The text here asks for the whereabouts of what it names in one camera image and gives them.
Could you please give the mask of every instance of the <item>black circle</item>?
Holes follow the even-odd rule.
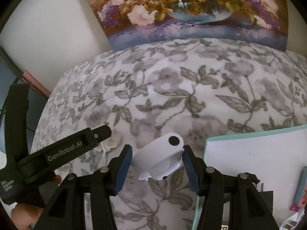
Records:
[[[180,140],[178,137],[175,137],[175,136],[171,136],[169,139],[168,139],[168,142],[173,145],[173,146],[177,146],[179,143],[180,143]]]

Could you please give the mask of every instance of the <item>blue gripper pad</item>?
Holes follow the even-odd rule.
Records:
[[[114,193],[117,195],[119,191],[122,190],[124,187],[124,183],[128,174],[128,170],[130,167],[130,162],[132,159],[132,147],[128,144],[124,146],[124,149],[122,153],[119,156],[119,160],[121,160],[121,165],[117,171],[116,179],[115,179],[115,187],[114,187]]]
[[[182,154],[182,161],[183,161],[183,165],[185,166],[185,171],[188,175],[188,179],[191,185],[191,190],[193,192],[195,192],[197,195],[200,192],[200,187],[199,187],[199,177],[197,174],[197,171],[191,161],[191,158],[188,154],[188,151],[186,150],[186,147],[183,147],[185,149],[185,151]]]

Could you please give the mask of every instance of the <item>book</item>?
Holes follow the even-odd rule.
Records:
[[[273,216],[280,226],[295,212],[289,210],[297,192],[302,169],[307,166],[307,125],[210,137],[206,141],[204,161],[222,174],[237,176],[249,172],[264,183],[264,190],[274,191]],[[196,205],[193,228],[202,208]],[[229,206],[224,206],[223,224],[227,224]]]

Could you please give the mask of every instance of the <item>human hand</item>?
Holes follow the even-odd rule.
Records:
[[[53,181],[61,183],[62,178],[56,175]],[[11,212],[11,220],[18,230],[31,230],[30,224],[36,223],[44,209],[25,203],[18,203]]]

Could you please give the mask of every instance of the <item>mint green edge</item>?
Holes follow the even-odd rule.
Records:
[[[296,126],[296,127],[285,128],[285,129],[271,130],[271,131],[260,131],[260,132],[244,133],[244,134],[234,134],[234,135],[209,137],[206,140],[206,143],[205,143],[203,159],[206,162],[205,152],[206,152],[206,147],[207,147],[208,142],[252,138],[252,137],[261,137],[261,136],[270,136],[270,135],[276,135],[276,134],[282,134],[282,133],[287,133],[287,132],[292,132],[292,131],[303,130],[303,129],[306,129],[306,128],[307,128],[307,124],[301,125],[301,126]],[[196,219],[198,219],[199,215],[201,214],[201,210],[198,210],[199,203],[200,203],[200,199],[199,199],[199,197],[197,197],[195,216],[194,216],[193,226],[192,226],[191,230],[196,230],[197,225],[198,225],[198,221],[196,221]]]

